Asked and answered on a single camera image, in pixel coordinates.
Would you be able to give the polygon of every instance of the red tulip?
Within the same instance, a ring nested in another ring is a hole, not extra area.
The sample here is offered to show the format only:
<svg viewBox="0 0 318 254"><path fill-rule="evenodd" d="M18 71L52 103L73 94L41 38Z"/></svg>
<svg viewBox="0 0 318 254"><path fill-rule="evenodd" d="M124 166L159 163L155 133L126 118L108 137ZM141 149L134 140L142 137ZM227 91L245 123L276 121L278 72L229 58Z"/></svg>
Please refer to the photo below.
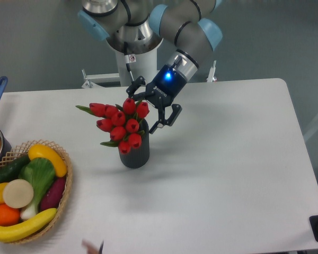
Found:
<svg viewBox="0 0 318 254"><path fill-rule="evenodd" d="M142 145L142 136L140 136L138 133L132 133L128 137L128 143L133 148L139 148Z"/></svg>
<svg viewBox="0 0 318 254"><path fill-rule="evenodd" d="M117 126L113 128L110 134L110 138L113 141L119 141L122 140L126 135L126 130L123 126Z"/></svg>
<svg viewBox="0 0 318 254"><path fill-rule="evenodd" d="M136 111L136 103L134 102L134 99L127 98L122 105L122 110L125 114L133 115Z"/></svg>
<svg viewBox="0 0 318 254"><path fill-rule="evenodd" d="M147 114L149 113L148 109L148 103L147 102L141 102L137 106L137 113L139 118L145 118Z"/></svg>
<svg viewBox="0 0 318 254"><path fill-rule="evenodd" d="M126 142L126 141L124 141L124 140L122 140L122 141L119 143L118 148L119 148L119 151L120 151L123 155L129 153L130 150L131 150L131 146L129 145L129 143Z"/></svg>
<svg viewBox="0 0 318 254"><path fill-rule="evenodd" d="M105 116L105 105L101 103L90 103L90 110L95 116Z"/></svg>
<svg viewBox="0 0 318 254"><path fill-rule="evenodd" d="M112 116L111 120L114 126L122 126L126 122L126 117L122 111L119 111Z"/></svg>
<svg viewBox="0 0 318 254"><path fill-rule="evenodd" d="M119 110L115 106L108 105L108 104L105 105L105 117L107 118L112 118L112 116L118 111Z"/></svg>
<svg viewBox="0 0 318 254"><path fill-rule="evenodd" d="M97 120L96 126L98 126L100 130L103 130L105 132L110 132L113 128L111 119Z"/></svg>
<svg viewBox="0 0 318 254"><path fill-rule="evenodd" d="M139 130L139 123L135 119L130 119L126 123L126 131L129 133L134 133Z"/></svg>

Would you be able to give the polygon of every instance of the hand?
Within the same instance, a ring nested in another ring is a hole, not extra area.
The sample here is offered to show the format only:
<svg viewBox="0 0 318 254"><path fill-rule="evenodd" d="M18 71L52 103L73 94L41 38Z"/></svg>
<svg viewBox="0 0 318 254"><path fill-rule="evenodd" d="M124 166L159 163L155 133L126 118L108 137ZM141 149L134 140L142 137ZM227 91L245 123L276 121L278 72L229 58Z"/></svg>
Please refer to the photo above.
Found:
<svg viewBox="0 0 318 254"><path fill-rule="evenodd" d="M90 242L87 242L86 240L83 240L81 242L81 245L87 249L87 254L101 254L101 252L99 252L99 249L97 247L95 247L93 244L91 244Z"/></svg>

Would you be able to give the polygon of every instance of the eggplant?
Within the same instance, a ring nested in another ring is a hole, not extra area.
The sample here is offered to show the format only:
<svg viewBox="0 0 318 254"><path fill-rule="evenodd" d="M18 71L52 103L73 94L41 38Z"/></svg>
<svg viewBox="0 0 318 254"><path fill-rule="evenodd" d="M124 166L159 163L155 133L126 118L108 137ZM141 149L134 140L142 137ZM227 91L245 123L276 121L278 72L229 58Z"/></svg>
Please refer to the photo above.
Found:
<svg viewBox="0 0 318 254"><path fill-rule="evenodd" d="M58 208L66 186L66 177L57 178L40 202L40 211Z"/></svg>

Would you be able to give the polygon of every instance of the orange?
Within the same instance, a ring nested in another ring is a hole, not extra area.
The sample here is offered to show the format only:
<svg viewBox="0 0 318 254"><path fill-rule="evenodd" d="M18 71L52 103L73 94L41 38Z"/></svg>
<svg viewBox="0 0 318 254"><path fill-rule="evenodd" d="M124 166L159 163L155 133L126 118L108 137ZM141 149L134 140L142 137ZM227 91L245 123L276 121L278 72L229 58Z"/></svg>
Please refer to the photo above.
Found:
<svg viewBox="0 0 318 254"><path fill-rule="evenodd" d="M11 208L6 204L0 205L0 226L16 225L18 224L19 219L19 209Z"/></svg>

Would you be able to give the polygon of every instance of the gray floor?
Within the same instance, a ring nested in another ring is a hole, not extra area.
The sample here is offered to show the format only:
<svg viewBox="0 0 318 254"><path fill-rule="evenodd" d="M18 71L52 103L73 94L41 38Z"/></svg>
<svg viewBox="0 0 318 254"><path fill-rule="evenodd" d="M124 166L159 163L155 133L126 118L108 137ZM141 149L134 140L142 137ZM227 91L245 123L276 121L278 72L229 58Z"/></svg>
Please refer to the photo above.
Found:
<svg viewBox="0 0 318 254"><path fill-rule="evenodd" d="M179 1L155 0L154 4ZM0 2L0 76L7 91L80 88L87 74L117 72L113 52L79 24L80 0ZM214 59L219 81L282 78L302 129L318 112L318 0L224 0L211 17L224 38ZM164 42L158 66L175 47ZM307 144L318 181L318 133Z"/></svg>

